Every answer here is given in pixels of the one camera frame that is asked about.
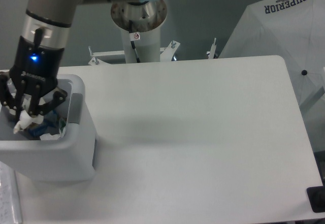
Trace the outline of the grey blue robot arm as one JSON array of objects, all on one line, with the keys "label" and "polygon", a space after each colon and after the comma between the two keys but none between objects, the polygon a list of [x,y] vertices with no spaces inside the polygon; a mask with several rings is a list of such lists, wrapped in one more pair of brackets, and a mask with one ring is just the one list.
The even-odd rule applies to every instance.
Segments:
[{"label": "grey blue robot arm", "polygon": [[30,96],[26,111],[33,118],[66,100],[57,74],[79,4],[149,1],[155,0],[28,0],[14,64],[1,73],[1,105],[19,120],[25,95]]}]

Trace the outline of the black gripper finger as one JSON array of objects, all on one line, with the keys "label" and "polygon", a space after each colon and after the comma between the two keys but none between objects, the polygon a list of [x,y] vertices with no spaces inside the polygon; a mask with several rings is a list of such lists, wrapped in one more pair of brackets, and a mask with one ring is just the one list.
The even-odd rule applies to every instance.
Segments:
[{"label": "black gripper finger", "polygon": [[50,111],[54,110],[56,107],[61,105],[63,102],[65,102],[68,93],[60,88],[55,88],[52,100],[49,102],[46,102],[45,104],[39,105],[41,96],[40,96],[41,89],[36,88],[33,94],[31,95],[31,100],[29,104],[29,108],[27,110],[27,113],[29,116],[44,116]]},{"label": "black gripper finger", "polygon": [[12,109],[14,111],[15,121],[19,121],[25,92],[25,79],[20,79],[20,85],[16,87],[15,97],[11,95],[7,85],[9,79],[8,73],[1,73],[1,105],[8,106],[9,109]]}]

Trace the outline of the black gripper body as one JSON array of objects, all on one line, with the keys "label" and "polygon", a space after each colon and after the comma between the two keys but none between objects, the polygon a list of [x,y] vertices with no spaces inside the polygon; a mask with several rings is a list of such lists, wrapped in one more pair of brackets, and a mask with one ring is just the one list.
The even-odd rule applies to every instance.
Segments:
[{"label": "black gripper body", "polygon": [[39,46],[35,49],[34,43],[21,36],[14,65],[9,71],[16,90],[22,89],[22,80],[26,83],[24,94],[33,95],[37,85],[40,86],[40,97],[54,90],[63,53],[63,48]]}]

